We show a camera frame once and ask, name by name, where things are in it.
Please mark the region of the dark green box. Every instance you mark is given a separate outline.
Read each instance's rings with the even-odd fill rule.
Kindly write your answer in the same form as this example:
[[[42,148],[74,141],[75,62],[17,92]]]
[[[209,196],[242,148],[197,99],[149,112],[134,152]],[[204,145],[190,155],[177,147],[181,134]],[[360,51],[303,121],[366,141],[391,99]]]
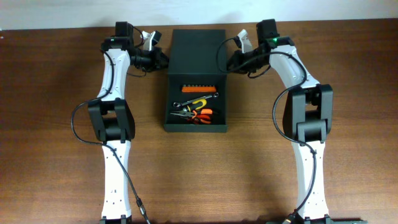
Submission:
[[[167,132],[225,133],[227,102],[226,39],[224,29],[175,29],[168,67],[168,92],[165,107],[164,129]],[[213,86],[218,96],[207,99],[205,108],[216,111],[211,124],[194,124],[184,117],[173,115],[178,111],[174,103],[209,95],[209,93],[184,93],[184,86]]]

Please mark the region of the orange socket bit rail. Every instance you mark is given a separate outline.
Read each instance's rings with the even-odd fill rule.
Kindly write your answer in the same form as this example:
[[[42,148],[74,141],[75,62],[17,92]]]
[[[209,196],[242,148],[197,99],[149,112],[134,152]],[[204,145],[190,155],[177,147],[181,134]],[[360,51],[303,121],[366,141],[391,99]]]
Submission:
[[[217,89],[214,85],[183,85],[182,93],[215,93]]]

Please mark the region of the silver ring spanner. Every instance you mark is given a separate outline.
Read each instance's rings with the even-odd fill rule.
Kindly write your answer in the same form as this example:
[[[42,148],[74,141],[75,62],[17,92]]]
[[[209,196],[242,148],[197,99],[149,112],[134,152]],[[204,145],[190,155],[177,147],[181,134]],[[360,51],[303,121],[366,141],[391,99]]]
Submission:
[[[220,94],[219,94],[218,92],[216,92],[216,93],[214,93],[214,94],[201,96],[201,97],[199,97],[199,98],[194,98],[194,99],[192,99],[192,100],[188,100],[188,101],[185,101],[185,102],[182,102],[182,103],[174,102],[174,103],[173,103],[173,107],[178,108],[178,107],[181,107],[181,106],[189,105],[189,104],[191,104],[191,103],[193,103],[193,102],[195,102],[195,101],[201,100],[201,99],[217,98],[217,97],[219,97],[219,95],[220,95]]]

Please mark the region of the yellow black stubby screwdriver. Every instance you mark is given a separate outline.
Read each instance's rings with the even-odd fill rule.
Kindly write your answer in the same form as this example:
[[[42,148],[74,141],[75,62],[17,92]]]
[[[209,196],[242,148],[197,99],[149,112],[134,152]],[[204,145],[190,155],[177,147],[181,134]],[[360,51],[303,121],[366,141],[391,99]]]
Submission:
[[[199,100],[196,100],[186,106],[183,107],[182,111],[185,112],[193,112],[194,110],[200,110],[202,109],[205,105],[207,104],[207,100],[202,98]]]

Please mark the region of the orange black long-nose pliers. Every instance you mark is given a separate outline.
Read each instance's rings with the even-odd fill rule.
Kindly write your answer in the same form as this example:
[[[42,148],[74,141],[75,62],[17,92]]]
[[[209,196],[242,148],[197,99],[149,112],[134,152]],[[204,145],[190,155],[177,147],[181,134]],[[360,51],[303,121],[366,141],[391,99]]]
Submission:
[[[211,109],[193,110],[193,111],[173,111],[170,114],[183,117],[194,124],[211,124],[211,116],[214,111]]]

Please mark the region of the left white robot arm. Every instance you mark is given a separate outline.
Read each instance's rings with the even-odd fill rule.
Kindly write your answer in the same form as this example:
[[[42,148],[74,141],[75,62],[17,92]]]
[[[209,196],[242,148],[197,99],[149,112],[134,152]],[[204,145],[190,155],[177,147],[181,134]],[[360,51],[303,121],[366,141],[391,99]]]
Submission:
[[[135,122],[124,97],[127,71],[130,66],[144,73],[163,70],[169,58],[157,46],[161,34],[141,32],[141,43],[134,43],[136,27],[117,22],[115,34],[101,44],[104,57],[103,81],[95,100],[88,103],[88,112],[95,136],[104,154],[105,191],[101,223],[130,223],[132,220],[128,188],[132,181],[127,173]]]

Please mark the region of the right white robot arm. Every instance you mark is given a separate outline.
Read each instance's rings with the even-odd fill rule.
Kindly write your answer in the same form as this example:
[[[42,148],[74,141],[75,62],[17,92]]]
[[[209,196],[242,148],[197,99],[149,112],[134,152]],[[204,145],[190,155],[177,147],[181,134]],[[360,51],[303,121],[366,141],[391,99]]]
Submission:
[[[277,132],[290,141],[294,150],[298,198],[294,211],[284,223],[331,223],[325,199],[323,154],[331,131],[333,89],[313,78],[300,60],[293,40],[281,36],[276,21],[256,25],[258,46],[253,48],[246,30],[233,37],[238,50],[228,60],[225,73],[260,76],[262,67],[274,69],[285,89],[275,102],[286,96],[282,126],[272,122]]]

